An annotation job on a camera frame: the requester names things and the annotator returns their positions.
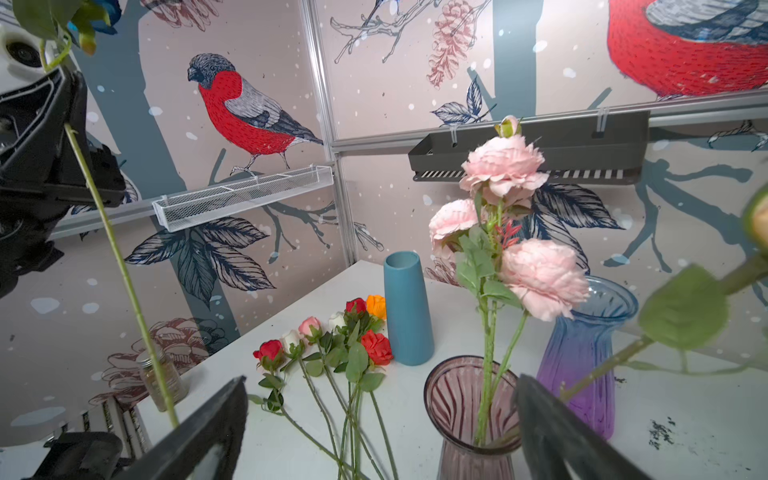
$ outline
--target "white table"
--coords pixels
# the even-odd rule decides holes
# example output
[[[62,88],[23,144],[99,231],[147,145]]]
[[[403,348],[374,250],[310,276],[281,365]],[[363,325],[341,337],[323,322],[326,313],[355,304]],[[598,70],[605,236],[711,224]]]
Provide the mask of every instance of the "white table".
[[[436,477],[442,437],[429,421],[422,397],[430,370],[451,356],[481,355],[483,351],[480,319],[475,312],[475,299],[469,292],[431,280],[426,280],[426,285],[435,331],[435,355],[417,367],[394,362],[387,367],[387,378],[376,390],[399,476],[404,480]],[[266,390],[257,385],[261,375],[252,356],[262,342],[280,338],[308,316],[327,319],[342,310],[347,300],[369,294],[384,294],[383,268],[358,262],[194,367],[184,375],[190,383],[190,393],[176,407],[180,420],[235,376],[248,377],[248,392],[265,395]],[[519,317],[518,310],[502,310],[498,320],[498,352],[503,352],[508,345]],[[511,356],[513,372],[535,376],[552,328],[553,323],[528,321]],[[634,339],[635,336],[626,333],[614,333],[614,351]],[[660,345],[649,347],[637,359],[679,367],[677,353]],[[690,354],[689,364],[692,370],[734,366],[698,353]],[[768,373],[750,369],[729,376],[689,377],[619,368],[615,375],[625,382],[617,384],[616,427],[611,444],[651,477],[656,480],[768,478],[768,415],[765,411]],[[343,414],[328,381],[321,377],[314,382],[340,429]],[[338,383],[346,384],[342,376]],[[290,415],[330,449],[325,422],[300,370],[293,370],[283,394]],[[138,410],[149,441],[156,445],[170,431],[167,416],[158,412],[151,399],[140,402]],[[379,464],[387,478],[391,478],[386,449],[369,398],[361,418],[369,443],[381,460]],[[649,444],[652,420],[671,429],[673,444],[663,439],[659,449]],[[530,478],[521,450],[512,455],[512,460],[515,477]],[[363,465],[363,472],[375,478],[367,460]],[[306,478],[308,474],[312,478],[335,478],[336,465],[285,419],[251,403],[234,477]]]

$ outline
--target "blue cylindrical vase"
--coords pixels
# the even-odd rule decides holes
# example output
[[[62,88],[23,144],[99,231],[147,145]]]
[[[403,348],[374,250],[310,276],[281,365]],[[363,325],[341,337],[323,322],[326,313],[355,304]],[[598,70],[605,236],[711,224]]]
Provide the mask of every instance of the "blue cylindrical vase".
[[[435,352],[435,339],[419,255],[395,252],[386,257],[384,296],[392,355],[403,365],[421,365]]]

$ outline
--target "vase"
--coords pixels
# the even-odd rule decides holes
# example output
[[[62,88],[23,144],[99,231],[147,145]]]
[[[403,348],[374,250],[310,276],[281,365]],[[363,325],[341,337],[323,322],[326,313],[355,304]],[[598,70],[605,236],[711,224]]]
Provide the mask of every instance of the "vase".
[[[637,299],[610,280],[587,276],[589,299],[571,310],[573,319],[559,316],[536,379],[555,396],[560,386],[573,386],[613,354],[611,334],[637,313]],[[568,407],[598,435],[614,433],[614,373],[594,380]]]
[[[422,263],[413,252],[395,252],[384,260],[384,296],[392,355],[403,365],[421,365],[435,352],[432,319]]]
[[[438,480],[512,480],[510,453],[520,447],[518,435],[494,448],[473,445],[483,384],[483,358],[455,356],[437,365],[424,385],[424,405],[443,437]],[[499,364],[494,362],[494,375]],[[507,370],[491,404],[486,444],[518,425],[512,395],[518,378]]]

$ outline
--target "bird's head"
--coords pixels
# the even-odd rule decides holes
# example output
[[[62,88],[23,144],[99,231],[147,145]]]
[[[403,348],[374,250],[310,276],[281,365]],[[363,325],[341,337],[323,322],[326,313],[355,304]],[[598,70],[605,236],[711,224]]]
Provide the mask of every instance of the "bird's head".
[[[214,78],[220,71],[235,71],[232,62],[215,53],[201,53],[195,55],[187,69],[187,80],[196,81],[203,88],[210,90],[214,84]]]

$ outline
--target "red bird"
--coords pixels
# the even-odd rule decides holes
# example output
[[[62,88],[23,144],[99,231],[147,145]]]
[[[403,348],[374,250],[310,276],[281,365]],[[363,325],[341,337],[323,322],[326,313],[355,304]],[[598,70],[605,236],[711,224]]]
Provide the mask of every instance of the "red bird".
[[[662,99],[768,82],[768,0],[611,0],[608,52]]]
[[[250,153],[250,162],[235,170],[250,171],[259,155],[280,154],[303,142],[323,144],[309,128],[293,120],[276,101],[254,88],[221,55],[201,53],[190,61],[187,80],[196,81],[214,127],[227,140]]]

